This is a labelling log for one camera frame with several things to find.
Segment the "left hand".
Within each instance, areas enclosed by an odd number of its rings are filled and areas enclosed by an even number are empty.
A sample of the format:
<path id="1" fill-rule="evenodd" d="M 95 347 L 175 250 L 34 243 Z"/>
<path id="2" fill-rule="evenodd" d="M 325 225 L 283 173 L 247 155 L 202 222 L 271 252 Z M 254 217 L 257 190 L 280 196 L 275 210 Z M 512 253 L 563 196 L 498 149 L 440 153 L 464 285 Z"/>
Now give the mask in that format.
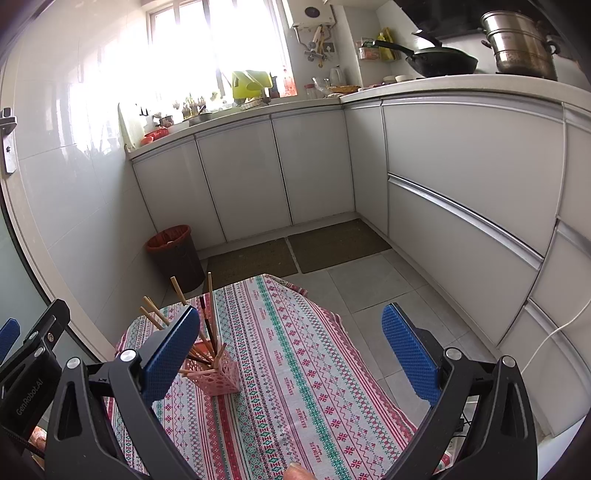
<path id="1" fill-rule="evenodd" d="M 28 443 L 34 446 L 41 453 L 45 453 L 46 440 L 47 432 L 43 428 L 36 426 L 29 437 Z"/>

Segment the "right hand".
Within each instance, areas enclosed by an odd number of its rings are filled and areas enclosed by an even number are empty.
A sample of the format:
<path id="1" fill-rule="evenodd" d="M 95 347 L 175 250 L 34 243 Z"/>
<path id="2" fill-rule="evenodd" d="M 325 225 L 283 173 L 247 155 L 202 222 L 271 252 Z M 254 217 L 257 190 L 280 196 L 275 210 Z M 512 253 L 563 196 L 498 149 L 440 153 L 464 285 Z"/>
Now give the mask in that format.
<path id="1" fill-rule="evenodd" d="M 311 472 L 297 463 L 290 463 L 283 472 L 283 480 L 317 480 Z"/>

